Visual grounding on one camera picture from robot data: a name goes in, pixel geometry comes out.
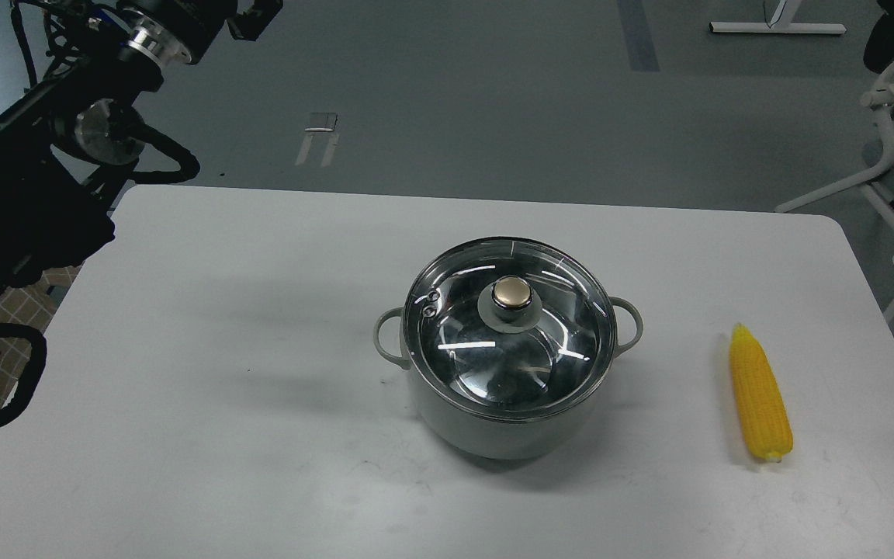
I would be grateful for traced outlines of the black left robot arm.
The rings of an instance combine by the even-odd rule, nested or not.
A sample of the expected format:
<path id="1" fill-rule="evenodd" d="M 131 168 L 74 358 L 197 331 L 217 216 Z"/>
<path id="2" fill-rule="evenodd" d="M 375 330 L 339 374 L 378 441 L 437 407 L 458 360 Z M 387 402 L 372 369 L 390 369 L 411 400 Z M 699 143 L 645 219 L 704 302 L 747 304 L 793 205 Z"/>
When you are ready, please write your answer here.
<path id="1" fill-rule="evenodd" d="M 0 114 L 0 298 L 46 270 L 81 265 L 115 237 L 109 206 L 128 182 L 176 184 L 201 164 L 133 103 L 164 69 L 194 66 L 220 30 L 255 41 L 281 1 L 36 1 L 47 56 L 37 75 L 20 2 L 9 4 L 29 88 Z M 0 321 L 0 428 L 27 409 L 47 361 L 42 330 Z"/>

